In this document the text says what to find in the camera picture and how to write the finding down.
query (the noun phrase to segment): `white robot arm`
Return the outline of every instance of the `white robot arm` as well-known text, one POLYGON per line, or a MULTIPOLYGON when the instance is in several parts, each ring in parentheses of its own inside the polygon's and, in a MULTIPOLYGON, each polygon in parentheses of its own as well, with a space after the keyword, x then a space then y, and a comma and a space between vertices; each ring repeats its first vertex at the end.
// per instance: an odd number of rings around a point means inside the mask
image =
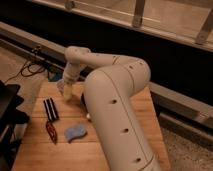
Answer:
POLYGON ((76 82, 82 64, 96 68, 85 80, 84 98, 110 170, 160 170, 129 100, 150 79, 146 62, 73 46, 67 48, 65 58, 64 87, 76 82))

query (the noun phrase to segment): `black cable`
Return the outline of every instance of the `black cable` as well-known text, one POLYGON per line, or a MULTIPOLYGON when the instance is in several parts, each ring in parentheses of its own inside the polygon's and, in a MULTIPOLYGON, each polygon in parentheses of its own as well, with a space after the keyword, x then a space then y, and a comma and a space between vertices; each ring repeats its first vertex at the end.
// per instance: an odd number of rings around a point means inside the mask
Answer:
POLYGON ((8 81, 18 77, 19 74, 21 74, 21 76, 23 76, 23 77, 31 77, 31 76, 34 76, 36 74, 45 72, 45 70, 47 70, 47 77, 48 77, 48 79, 50 79, 50 73, 57 73, 57 72, 51 71, 51 67, 49 66, 49 64, 48 65, 46 64, 46 60, 38 60, 37 59, 37 54, 39 53, 40 50, 41 49, 37 49, 37 47, 32 49, 31 52, 29 52, 27 60, 22 65, 19 72, 15 76, 8 78, 4 82, 4 84, 6 84, 8 81), (40 67, 36 70, 33 70, 32 69, 33 66, 40 66, 40 67))
POLYGON ((25 61, 25 63, 22 65, 22 67, 21 67, 21 69, 19 70, 19 72, 18 72, 15 76, 12 76, 12 77, 8 78, 8 79, 4 82, 4 84, 6 84, 8 81, 10 81, 10 80, 12 80, 12 79, 18 77, 19 74, 22 72, 23 68, 25 68, 25 65, 26 65, 27 63, 28 63, 28 60, 25 61))
POLYGON ((8 78, 4 84, 6 84, 8 81, 16 78, 19 76, 19 74, 21 74, 21 76, 23 77, 31 77, 33 75, 36 75, 36 74, 39 74, 39 73, 42 73, 46 70, 46 68, 43 66, 43 63, 45 63, 45 60, 42 60, 42 62, 40 62, 40 64, 38 63, 38 60, 36 59, 37 57, 37 54, 38 54, 38 50, 37 49, 32 49, 31 50, 31 53, 29 53, 28 57, 27 57, 27 60, 24 62, 24 64, 22 65, 21 69, 19 70, 19 72, 15 75, 15 76, 12 76, 10 78, 8 78), (33 71, 32 70, 32 66, 36 66, 36 65, 40 65, 40 67, 33 71))

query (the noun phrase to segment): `tiled floor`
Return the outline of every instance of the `tiled floor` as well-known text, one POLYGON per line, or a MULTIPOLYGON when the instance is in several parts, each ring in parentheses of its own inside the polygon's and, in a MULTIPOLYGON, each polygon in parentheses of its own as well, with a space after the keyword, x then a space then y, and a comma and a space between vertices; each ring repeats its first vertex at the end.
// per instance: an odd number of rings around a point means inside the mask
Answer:
MULTIPOLYGON (((5 81, 15 75, 25 59, 0 47, 0 79, 5 81)), ((20 95, 25 102, 19 107, 29 115, 32 112, 36 95, 41 83, 47 80, 46 73, 24 78, 18 76, 9 83, 21 85, 20 95)), ((213 168, 213 137, 199 131, 182 121, 177 121, 161 114, 159 122, 173 171, 212 171, 213 168)), ((22 136, 23 127, 17 129, 22 136)))

